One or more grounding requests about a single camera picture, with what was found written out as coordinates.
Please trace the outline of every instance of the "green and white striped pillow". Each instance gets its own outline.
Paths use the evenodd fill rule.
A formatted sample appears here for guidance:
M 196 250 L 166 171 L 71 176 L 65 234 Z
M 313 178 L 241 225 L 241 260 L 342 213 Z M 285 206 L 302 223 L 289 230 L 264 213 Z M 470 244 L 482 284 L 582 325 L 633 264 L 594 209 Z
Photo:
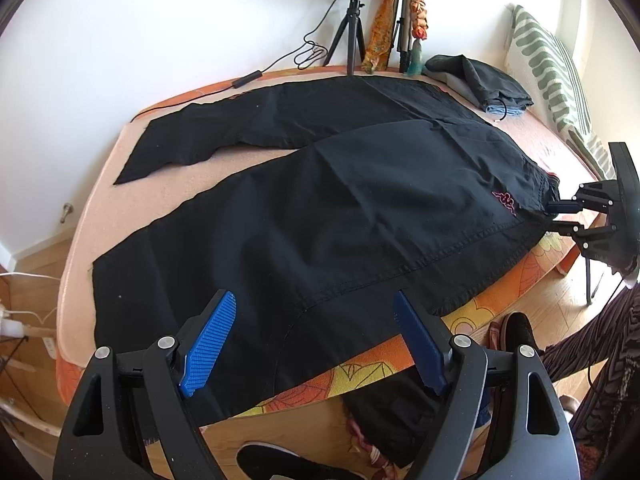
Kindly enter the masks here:
M 587 100 L 571 54 L 522 6 L 513 11 L 506 71 L 531 95 L 530 108 L 600 178 L 615 178 L 609 152 L 591 130 Z

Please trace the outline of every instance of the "white tag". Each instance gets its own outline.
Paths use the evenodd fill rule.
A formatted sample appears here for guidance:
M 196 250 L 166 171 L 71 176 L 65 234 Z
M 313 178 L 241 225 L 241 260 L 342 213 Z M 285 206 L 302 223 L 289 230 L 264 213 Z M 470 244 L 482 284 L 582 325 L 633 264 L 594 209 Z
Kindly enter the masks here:
M 43 337 L 42 342 L 44 343 L 44 348 L 47 349 L 47 353 L 49 354 L 49 357 L 51 357 L 52 359 L 55 359 L 57 356 L 55 340 L 52 337 Z

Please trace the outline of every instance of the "stack of folded clothing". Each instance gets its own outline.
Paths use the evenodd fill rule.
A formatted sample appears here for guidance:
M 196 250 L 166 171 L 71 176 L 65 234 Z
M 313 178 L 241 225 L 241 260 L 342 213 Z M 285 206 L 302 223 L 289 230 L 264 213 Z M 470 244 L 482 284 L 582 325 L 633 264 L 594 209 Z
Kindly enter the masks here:
M 520 115 L 533 104 L 513 77 L 494 66 L 465 56 L 433 56 L 422 73 L 458 92 L 489 114 Z

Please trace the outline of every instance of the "baseboard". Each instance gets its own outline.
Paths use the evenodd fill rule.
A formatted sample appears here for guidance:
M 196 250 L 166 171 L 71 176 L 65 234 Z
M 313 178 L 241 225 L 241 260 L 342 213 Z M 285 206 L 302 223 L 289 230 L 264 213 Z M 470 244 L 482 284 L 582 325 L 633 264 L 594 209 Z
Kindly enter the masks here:
M 13 272 L 15 269 L 16 259 L 7 250 L 7 248 L 0 244 L 0 267 L 4 267 L 7 272 Z
M 76 226 L 70 227 L 69 229 L 66 229 L 58 234 L 50 236 L 49 238 L 45 238 L 44 240 L 41 240 L 33 244 L 32 246 L 27 247 L 26 249 L 18 251 L 15 254 L 12 254 L 14 267 L 16 262 L 19 262 L 21 259 L 26 258 L 27 256 L 31 256 L 32 254 L 35 254 L 38 251 L 51 247 L 52 245 L 57 244 L 58 242 L 69 240 L 69 238 L 73 237 L 75 232 L 76 232 Z

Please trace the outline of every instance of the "blue gripper pad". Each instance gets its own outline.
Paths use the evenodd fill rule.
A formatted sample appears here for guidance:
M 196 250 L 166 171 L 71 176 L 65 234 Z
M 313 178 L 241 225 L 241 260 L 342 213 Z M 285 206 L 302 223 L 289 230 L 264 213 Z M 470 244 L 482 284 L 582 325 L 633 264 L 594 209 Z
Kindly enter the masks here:
M 441 396 L 449 386 L 443 354 L 401 290 L 394 296 L 394 318 L 422 382 Z
M 226 291 L 185 357 L 184 375 L 178 385 L 185 397 L 206 384 L 235 320 L 236 297 Z

